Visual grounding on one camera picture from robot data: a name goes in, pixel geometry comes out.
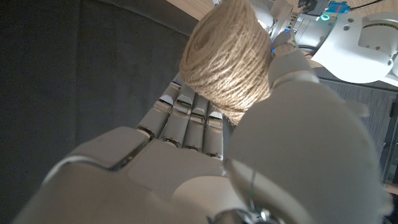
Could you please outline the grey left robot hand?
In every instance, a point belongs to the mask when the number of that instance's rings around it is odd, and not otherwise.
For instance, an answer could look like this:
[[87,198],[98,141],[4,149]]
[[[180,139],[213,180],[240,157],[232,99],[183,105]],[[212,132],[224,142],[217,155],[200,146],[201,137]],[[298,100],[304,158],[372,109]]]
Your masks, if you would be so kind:
[[325,13],[329,0],[250,0],[260,25],[274,40],[281,32],[295,35],[298,47],[314,55],[336,18]]

